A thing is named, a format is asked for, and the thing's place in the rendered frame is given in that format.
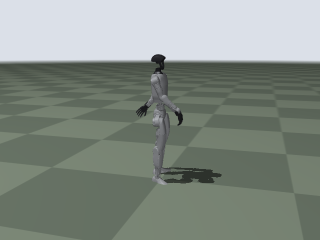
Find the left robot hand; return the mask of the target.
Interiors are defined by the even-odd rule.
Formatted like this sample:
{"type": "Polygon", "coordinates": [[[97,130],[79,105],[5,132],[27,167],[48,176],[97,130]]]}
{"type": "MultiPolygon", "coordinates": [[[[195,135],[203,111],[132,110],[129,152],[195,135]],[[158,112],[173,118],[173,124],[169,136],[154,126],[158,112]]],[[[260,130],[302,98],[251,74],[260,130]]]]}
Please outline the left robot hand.
{"type": "MultiPolygon", "coordinates": [[[[148,103],[148,101],[147,101],[143,106],[141,106],[141,107],[136,111],[136,113],[140,110],[141,112],[140,112],[140,111],[139,111],[140,113],[138,112],[139,115],[142,113],[142,114],[141,114],[141,116],[142,116],[143,113],[145,112],[144,116],[146,116],[147,110],[148,110],[148,108],[151,106],[151,105],[150,105],[149,107],[147,107],[147,106],[146,106],[147,103],[148,103]]],[[[138,113],[137,113],[137,115],[138,115],[138,113]]],[[[138,117],[139,117],[139,115],[138,115],[138,117]]],[[[140,118],[141,118],[141,116],[140,116],[140,118]]]]}

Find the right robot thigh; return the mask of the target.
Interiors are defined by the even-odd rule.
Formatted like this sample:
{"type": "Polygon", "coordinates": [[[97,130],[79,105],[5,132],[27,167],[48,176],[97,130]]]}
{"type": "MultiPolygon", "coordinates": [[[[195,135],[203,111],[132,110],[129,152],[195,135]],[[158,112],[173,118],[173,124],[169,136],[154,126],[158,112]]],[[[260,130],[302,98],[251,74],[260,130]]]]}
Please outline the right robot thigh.
{"type": "Polygon", "coordinates": [[[165,148],[166,138],[167,138],[165,121],[161,117],[161,115],[158,114],[155,116],[155,118],[152,119],[152,124],[154,127],[159,127],[156,129],[156,132],[155,132],[156,143],[157,143],[157,146],[155,147],[158,149],[159,154],[161,154],[161,151],[163,151],[165,148]]]}

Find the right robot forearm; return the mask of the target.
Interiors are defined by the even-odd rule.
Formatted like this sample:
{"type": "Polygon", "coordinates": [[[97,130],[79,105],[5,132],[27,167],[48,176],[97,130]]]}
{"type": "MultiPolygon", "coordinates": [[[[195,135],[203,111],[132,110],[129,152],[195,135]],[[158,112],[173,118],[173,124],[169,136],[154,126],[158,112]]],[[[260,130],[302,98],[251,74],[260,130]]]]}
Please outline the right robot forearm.
{"type": "Polygon", "coordinates": [[[174,105],[166,95],[163,95],[161,99],[164,102],[165,106],[169,107],[172,112],[178,112],[178,114],[180,114],[181,110],[176,105],[174,105]]]}

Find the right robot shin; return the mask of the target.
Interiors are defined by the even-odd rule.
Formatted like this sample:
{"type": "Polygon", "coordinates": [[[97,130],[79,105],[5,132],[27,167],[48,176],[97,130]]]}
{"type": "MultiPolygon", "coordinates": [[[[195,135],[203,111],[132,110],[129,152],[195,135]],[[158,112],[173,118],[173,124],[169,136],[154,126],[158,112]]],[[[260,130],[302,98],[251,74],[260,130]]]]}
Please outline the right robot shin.
{"type": "Polygon", "coordinates": [[[163,158],[164,158],[164,152],[163,150],[159,153],[158,148],[153,148],[153,165],[155,168],[155,178],[159,179],[161,178],[161,168],[163,166],[163,158]]]}

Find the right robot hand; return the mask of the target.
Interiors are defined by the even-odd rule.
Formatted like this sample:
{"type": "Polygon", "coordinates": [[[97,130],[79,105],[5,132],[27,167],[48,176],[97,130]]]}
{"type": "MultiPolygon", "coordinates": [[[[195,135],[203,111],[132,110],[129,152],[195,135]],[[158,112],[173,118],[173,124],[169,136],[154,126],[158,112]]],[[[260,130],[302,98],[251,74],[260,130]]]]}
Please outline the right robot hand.
{"type": "Polygon", "coordinates": [[[180,113],[175,111],[175,115],[178,116],[178,121],[179,121],[178,126],[179,126],[183,122],[183,115],[182,115],[181,111],[180,111],[180,113]]]}

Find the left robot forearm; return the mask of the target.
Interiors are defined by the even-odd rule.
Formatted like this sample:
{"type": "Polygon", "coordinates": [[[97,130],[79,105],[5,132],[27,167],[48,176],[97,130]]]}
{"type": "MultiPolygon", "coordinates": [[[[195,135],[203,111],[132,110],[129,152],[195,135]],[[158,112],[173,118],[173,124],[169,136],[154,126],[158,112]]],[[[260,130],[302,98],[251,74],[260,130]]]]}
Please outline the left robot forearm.
{"type": "Polygon", "coordinates": [[[152,96],[152,94],[151,94],[151,97],[150,97],[148,103],[146,104],[146,106],[147,106],[147,107],[150,107],[153,103],[154,103],[154,101],[153,101],[153,96],[152,96]]]}

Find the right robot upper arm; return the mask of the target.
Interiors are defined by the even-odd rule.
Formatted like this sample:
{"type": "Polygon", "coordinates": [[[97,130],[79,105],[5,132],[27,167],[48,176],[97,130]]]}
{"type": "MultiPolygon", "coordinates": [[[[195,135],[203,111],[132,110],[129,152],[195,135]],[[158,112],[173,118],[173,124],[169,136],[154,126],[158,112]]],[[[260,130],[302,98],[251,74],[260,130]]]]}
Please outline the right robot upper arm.
{"type": "Polygon", "coordinates": [[[150,81],[151,81],[151,84],[153,85],[153,87],[154,87],[154,89],[155,89],[155,91],[156,91],[156,93],[158,95],[158,98],[160,99],[160,101],[162,101],[162,96],[165,95],[165,94],[163,94],[163,89],[161,87],[159,77],[158,76],[154,76],[154,77],[151,78],[150,81]]]}

